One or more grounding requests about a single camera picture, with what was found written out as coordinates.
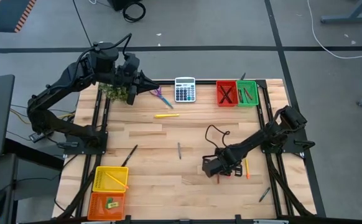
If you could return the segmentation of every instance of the purple scissors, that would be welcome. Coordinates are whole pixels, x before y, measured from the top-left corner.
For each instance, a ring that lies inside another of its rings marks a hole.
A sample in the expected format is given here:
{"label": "purple scissors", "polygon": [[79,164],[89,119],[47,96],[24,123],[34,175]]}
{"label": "purple scissors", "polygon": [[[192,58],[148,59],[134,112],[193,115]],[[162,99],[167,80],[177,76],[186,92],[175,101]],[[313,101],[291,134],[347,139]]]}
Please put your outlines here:
{"label": "purple scissors", "polygon": [[163,100],[164,103],[166,103],[170,108],[174,109],[170,102],[168,102],[163,96],[162,96],[162,87],[160,86],[157,90],[149,91],[152,95],[155,95]]}

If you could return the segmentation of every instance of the orange marker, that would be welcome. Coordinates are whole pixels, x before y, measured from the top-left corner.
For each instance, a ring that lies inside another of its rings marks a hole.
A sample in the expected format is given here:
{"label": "orange marker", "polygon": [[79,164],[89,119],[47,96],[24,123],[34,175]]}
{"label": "orange marker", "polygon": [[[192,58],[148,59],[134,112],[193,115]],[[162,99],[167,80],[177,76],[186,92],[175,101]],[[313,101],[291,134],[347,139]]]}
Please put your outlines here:
{"label": "orange marker", "polygon": [[246,178],[250,179],[250,173],[249,173],[249,162],[248,162],[248,158],[246,158]]}

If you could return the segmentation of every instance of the wooden table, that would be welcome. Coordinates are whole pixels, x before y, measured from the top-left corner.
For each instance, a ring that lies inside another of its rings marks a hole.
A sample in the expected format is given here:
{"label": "wooden table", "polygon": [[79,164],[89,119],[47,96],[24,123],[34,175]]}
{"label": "wooden table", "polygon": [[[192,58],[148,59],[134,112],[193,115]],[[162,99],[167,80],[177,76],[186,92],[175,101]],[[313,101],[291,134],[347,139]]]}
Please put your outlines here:
{"label": "wooden table", "polygon": [[[285,87],[282,80],[267,80],[267,85],[275,113],[288,104]],[[80,93],[76,124],[91,124],[96,92],[97,86],[91,86]],[[101,165],[120,166],[138,144],[127,164],[126,215],[131,215],[133,220],[234,219],[236,214],[241,214],[243,219],[275,218],[271,191],[258,202],[270,186],[265,155],[260,148],[248,154],[250,179],[245,175],[221,176],[217,184],[216,176],[209,179],[202,171],[202,156],[214,153],[213,145],[205,140],[206,128],[214,124],[223,131],[231,131],[225,139],[227,144],[241,142],[260,128],[256,108],[218,107],[215,85],[197,85],[195,103],[175,103],[173,86],[162,86],[162,92],[174,110],[149,93],[138,95],[133,106],[117,101],[111,104],[108,149]],[[259,93],[263,104],[262,92]],[[263,110],[267,122],[265,106]],[[155,114],[162,113],[180,116],[154,118]],[[208,138],[221,144],[221,134],[214,129],[209,131]],[[182,148],[181,160],[178,142]],[[57,194],[57,202],[62,207],[71,202],[80,187],[84,160],[85,156],[79,155],[62,172]],[[305,207],[315,213],[303,160],[284,154],[283,161],[289,187]],[[286,214],[284,196],[279,186],[278,189],[282,211]],[[88,211],[90,192],[86,193],[83,215]],[[55,207],[53,216],[61,212]]]}

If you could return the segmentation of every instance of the yellow basket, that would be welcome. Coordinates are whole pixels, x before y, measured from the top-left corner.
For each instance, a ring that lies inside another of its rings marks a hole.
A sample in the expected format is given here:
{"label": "yellow basket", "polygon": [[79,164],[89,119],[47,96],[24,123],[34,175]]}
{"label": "yellow basket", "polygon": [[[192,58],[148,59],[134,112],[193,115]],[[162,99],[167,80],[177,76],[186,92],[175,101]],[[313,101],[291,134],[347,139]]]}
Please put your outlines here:
{"label": "yellow basket", "polygon": [[94,192],[125,192],[127,186],[128,167],[99,166],[95,170]]}

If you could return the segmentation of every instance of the concrete floor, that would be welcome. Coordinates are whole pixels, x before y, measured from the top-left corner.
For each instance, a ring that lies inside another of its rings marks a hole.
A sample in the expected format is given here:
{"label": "concrete floor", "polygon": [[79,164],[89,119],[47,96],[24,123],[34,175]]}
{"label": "concrete floor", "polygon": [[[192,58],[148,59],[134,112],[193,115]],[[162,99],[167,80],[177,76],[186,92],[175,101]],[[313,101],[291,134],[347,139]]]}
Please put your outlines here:
{"label": "concrete floor", "polygon": [[[356,1],[311,0],[314,27],[323,45],[362,46],[362,24],[322,25],[321,15],[347,13]],[[251,45],[275,46],[266,5],[262,0],[144,0],[146,17],[127,23],[118,12],[87,0],[76,0],[91,41],[116,42],[133,33],[130,46]],[[317,46],[310,30],[305,1],[271,1],[283,46]],[[0,33],[0,48],[87,47],[87,38],[71,0],[38,0],[18,34]],[[136,52],[140,68],[150,78],[283,78],[277,52],[270,51],[166,51]],[[362,52],[336,52],[362,55]],[[0,54],[0,75],[12,73],[16,84],[12,103],[25,106],[31,94],[53,83],[79,53]],[[286,52],[287,64],[302,114],[308,119],[309,140],[317,145],[312,157],[323,205],[328,217],[362,219],[362,58],[340,60],[326,52]],[[63,99],[56,108],[72,111],[78,94]],[[8,130],[21,136],[30,126],[10,115]],[[50,142],[28,146],[61,154]],[[27,162],[19,165],[18,178],[47,177],[57,173]],[[51,217],[58,182],[23,182],[36,197],[21,200],[17,220]]]}

